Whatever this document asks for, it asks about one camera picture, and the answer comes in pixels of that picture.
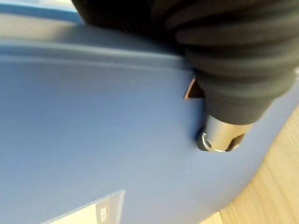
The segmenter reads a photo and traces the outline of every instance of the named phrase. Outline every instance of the light wood floor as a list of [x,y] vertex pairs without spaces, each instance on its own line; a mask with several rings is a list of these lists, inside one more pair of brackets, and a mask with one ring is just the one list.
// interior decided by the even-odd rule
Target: light wood floor
[[299,224],[299,107],[247,188],[201,224]]

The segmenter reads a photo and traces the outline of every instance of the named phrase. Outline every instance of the sticker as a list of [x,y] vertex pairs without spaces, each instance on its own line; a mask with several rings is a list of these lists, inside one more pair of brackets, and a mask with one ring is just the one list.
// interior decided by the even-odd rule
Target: sticker
[[121,190],[44,224],[120,224],[124,199]]

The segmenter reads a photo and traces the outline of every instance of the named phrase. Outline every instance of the wooden floor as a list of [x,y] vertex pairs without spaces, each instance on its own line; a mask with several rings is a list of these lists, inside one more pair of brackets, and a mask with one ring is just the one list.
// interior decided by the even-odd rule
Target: wooden floor
[[201,224],[299,224],[299,107],[247,188]]

